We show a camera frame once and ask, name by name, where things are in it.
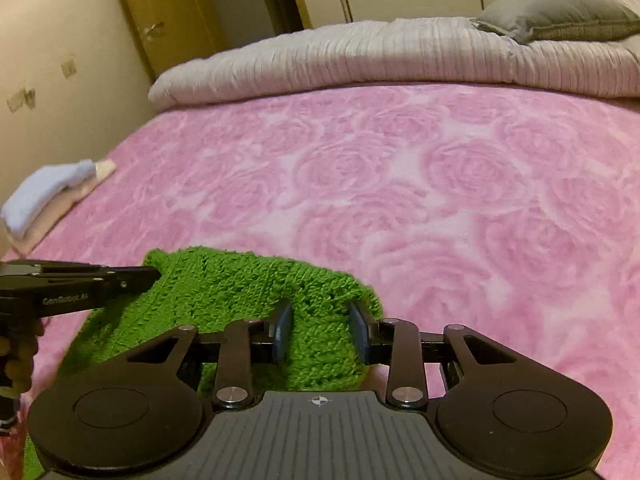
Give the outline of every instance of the door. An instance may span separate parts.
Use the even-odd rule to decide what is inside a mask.
[[[226,48],[213,0],[125,0],[156,76]]]

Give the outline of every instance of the blue cloth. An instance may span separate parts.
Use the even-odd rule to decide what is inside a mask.
[[[76,164],[43,166],[28,176],[2,206],[0,216],[14,238],[22,238],[38,214],[65,187],[77,186],[95,176],[95,164],[82,160]]]

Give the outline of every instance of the cabinet door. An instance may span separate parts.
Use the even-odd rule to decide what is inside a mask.
[[[480,0],[350,0],[355,22],[396,18],[431,18],[434,16],[477,16],[482,12]]]
[[[223,50],[213,0],[126,0],[156,75]]]

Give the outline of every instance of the pillow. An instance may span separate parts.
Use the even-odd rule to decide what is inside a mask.
[[[473,21],[520,44],[615,41],[640,32],[640,16],[617,0],[498,0]]]

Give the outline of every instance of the green knitted fabric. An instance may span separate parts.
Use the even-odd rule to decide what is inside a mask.
[[[152,251],[145,265],[162,278],[131,304],[114,302],[93,311],[60,368],[69,375],[104,361],[177,325],[201,332],[222,330],[247,317],[266,317],[280,298],[294,308],[289,359],[282,368],[255,371],[259,388],[277,390],[351,390],[364,377],[348,325],[349,300],[361,300],[382,314],[372,289],[353,276],[304,262],[197,247],[167,254]],[[215,365],[206,365],[201,392],[212,386]],[[25,448],[23,478],[42,473],[33,445]]]

